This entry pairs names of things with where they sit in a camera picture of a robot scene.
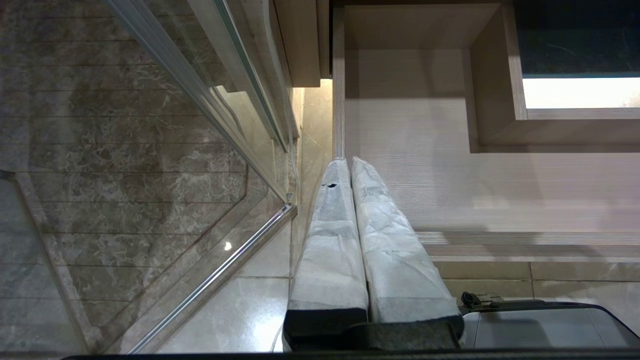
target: protective foam wrap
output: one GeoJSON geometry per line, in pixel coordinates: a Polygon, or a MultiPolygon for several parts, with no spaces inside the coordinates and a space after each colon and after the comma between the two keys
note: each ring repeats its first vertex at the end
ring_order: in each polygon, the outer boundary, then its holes
{"type": "Polygon", "coordinates": [[[378,171],[354,157],[351,174],[369,282],[369,318],[389,323],[458,315],[455,299],[378,171]]]}
{"type": "Polygon", "coordinates": [[[368,305],[349,167],[337,158],[324,171],[287,308],[367,310],[368,305]]]}

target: white foam padding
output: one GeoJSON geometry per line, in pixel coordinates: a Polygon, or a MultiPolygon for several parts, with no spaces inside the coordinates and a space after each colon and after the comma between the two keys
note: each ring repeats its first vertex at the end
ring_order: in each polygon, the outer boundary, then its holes
{"type": "Polygon", "coordinates": [[[366,310],[368,305],[349,167],[337,158],[324,171],[287,308],[366,310]]]}
{"type": "Polygon", "coordinates": [[[351,175],[369,283],[369,318],[390,323],[458,315],[456,300],[378,171],[354,156],[351,175]]]}

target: open cabinet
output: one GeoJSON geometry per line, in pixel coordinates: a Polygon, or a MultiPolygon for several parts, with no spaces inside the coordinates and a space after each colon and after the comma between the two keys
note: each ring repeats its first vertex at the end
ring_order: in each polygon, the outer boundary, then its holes
{"type": "Polygon", "coordinates": [[[432,257],[637,262],[636,110],[527,109],[510,2],[335,6],[335,154],[376,166],[432,257]]]}

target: bright window light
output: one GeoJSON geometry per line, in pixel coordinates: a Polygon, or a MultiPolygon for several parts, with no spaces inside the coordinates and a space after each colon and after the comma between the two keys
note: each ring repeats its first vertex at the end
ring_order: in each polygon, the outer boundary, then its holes
{"type": "Polygon", "coordinates": [[[527,109],[640,108],[640,78],[524,79],[527,109]]]}

